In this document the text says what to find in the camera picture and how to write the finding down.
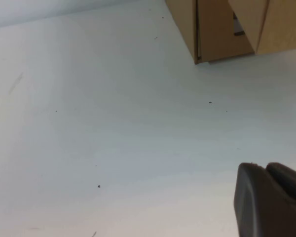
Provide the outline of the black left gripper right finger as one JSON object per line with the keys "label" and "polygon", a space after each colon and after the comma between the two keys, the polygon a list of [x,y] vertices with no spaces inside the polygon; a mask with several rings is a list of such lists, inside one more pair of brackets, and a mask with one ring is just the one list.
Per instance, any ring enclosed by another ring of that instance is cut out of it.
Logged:
{"label": "black left gripper right finger", "polygon": [[280,187],[296,201],[296,171],[278,162],[269,163],[266,170]]}

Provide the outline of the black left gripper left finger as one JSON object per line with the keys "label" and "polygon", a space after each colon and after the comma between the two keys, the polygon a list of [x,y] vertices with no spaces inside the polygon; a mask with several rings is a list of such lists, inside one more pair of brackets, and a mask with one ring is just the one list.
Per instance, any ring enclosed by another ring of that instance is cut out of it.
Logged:
{"label": "black left gripper left finger", "polygon": [[296,201],[266,167],[239,165],[234,210],[241,237],[296,237]]}

